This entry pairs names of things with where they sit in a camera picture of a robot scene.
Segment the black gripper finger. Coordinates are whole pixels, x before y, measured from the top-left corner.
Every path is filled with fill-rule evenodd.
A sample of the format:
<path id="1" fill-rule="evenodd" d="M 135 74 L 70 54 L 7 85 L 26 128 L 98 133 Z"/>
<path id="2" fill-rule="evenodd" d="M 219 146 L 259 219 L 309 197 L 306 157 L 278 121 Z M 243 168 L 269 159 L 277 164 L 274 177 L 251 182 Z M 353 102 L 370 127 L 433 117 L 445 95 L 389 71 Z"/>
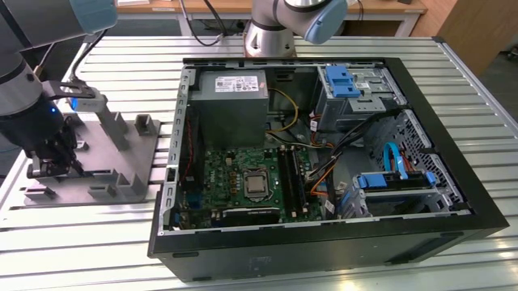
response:
<path id="1" fill-rule="evenodd" d="M 30 179 L 47 178 L 52 174 L 51 163 L 39 158 L 38 156 L 32 157 L 32 163 L 27 169 L 27 177 Z"/>
<path id="2" fill-rule="evenodd" d="M 64 151 L 55 158 L 55 175 L 72 173 L 75 176 L 84 177 L 86 172 L 78 160 L 74 151 Z"/>

